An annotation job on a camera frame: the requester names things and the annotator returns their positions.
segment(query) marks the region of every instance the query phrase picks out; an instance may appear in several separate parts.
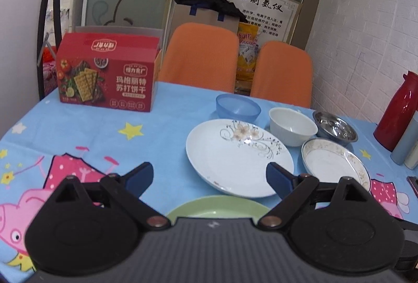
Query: stainless steel bowl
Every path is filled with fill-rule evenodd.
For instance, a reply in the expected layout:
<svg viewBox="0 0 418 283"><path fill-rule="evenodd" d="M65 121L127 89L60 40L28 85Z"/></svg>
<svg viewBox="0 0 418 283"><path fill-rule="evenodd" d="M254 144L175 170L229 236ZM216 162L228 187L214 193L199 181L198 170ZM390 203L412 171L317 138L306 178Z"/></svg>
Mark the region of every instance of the stainless steel bowl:
<svg viewBox="0 0 418 283"><path fill-rule="evenodd" d="M331 113L315 111L313 117L318 127L318 137L330 139L343 146L359 139L350 124Z"/></svg>

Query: yellow star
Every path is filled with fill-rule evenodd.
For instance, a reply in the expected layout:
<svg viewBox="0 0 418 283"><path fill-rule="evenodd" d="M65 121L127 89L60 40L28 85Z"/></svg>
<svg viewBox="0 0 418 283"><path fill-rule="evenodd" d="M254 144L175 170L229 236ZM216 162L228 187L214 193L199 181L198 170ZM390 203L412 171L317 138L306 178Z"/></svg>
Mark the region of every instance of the yellow star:
<svg viewBox="0 0 418 283"><path fill-rule="evenodd" d="M135 136L143 136L141 129L142 129L142 125L133 126L129 123L126 123L125 128L118 130L118 132L122 133L123 135L126 135L126 138L130 140L134 138Z"/></svg>
<svg viewBox="0 0 418 283"><path fill-rule="evenodd" d="M364 158L367 158L371 161L371 155L369 155L369 153L366 150L360 150L360 152L362 153Z"/></svg>
<svg viewBox="0 0 418 283"><path fill-rule="evenodd" d="M18 253L16 257L7 264L12 267L20 266L20 271L28 271L29 269L35 269L30 257L21 253Z"/></svg>
<svg viewBox="0 0 418 283"><path fill-rule="evenodd" d="M14 179L15 177L13 176L13 171L5 172L3 176L1 177L0 183L8 185Z"/></svg>

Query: red object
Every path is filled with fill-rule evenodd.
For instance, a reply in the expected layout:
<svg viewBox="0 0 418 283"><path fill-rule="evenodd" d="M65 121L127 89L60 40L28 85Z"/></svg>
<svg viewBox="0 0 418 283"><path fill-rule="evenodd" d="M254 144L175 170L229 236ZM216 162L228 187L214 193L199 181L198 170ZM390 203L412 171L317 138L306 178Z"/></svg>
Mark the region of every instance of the red object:
<svg viewBox="0 0 418 283"><path fill-rule="evenodd" d="M159 38L113 33L68 33L57 53L62 102L151 110L160 69Z"/></svg>
<svg viewBox="0 0 418 283"><path fill-rule="evenodd" d="M405 81L392 100L373 135L389 151L393 151L405 132L418 105L418 75L408 71Z"/></svg>
<svg viewBox="0 0 418 283"><path fill-rule="evenodd" d="M99 182L104 174L81 158L69 154L54 156L43 188L55 189L66 176L76 176L82 183Z"/></svg>
<svg viewBox="0 0 418 283"><path fill-rule="evenodd" d="M119 165L119 163L116 162L112 157L106 156L105 160L112 163L113 165Z"/></svg>
<svg viewBox="0 0 418 283"><path fill-rule="evenodd" d="M398 208L398 196L393 183L383 183L372 179L370 193L391 216L403 219Z"/></svg>
<svg viewBox="0 0 418 283"><path fill-rule="evenodd" d="M53 51L56 54L56 46L52 46ZM55 61L54 57L51 54L51 51L49 50L48 47L44 47L43 48L43 52L42 52L42 62L43 63L49 63L51 61Z"/></svg>

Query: yellow bag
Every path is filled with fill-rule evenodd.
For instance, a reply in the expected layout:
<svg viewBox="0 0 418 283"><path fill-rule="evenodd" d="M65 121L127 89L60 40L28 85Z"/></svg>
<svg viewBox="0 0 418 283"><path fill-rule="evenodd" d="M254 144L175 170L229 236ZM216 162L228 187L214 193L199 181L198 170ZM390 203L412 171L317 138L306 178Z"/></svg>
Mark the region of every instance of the yellow bag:
<svg viewBox="0 0 418 283"><path fill-rule="evenodd" d="M238 39L240 52L238 55L237 80L252 81L258 55L259 27L256 25L239 23Z"/></svg>

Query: white floral plate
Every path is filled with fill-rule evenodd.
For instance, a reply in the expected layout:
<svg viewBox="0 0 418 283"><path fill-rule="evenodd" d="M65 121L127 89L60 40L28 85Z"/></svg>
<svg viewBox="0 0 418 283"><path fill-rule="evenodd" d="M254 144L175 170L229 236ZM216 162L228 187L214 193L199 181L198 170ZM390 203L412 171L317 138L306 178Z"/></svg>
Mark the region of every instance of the white floral plate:
<svg viewBox="0 0 418 283"><path fill-rule="evenodd" d="M302 145L302 159L308 172L321 182L338 183L341 177L350 176L370 190L370 177L364 164L340 144L324 138L308 140Z"/></svg>
<svg viewBox="0 0 418 283"><path fill-rule="evenodd" d="M234 196L274 195L265 178L270 162L293 173L293 159L286 146L271 133L246 122L216 119L201 123L189 133L185 149L200 177Z"/></svg>

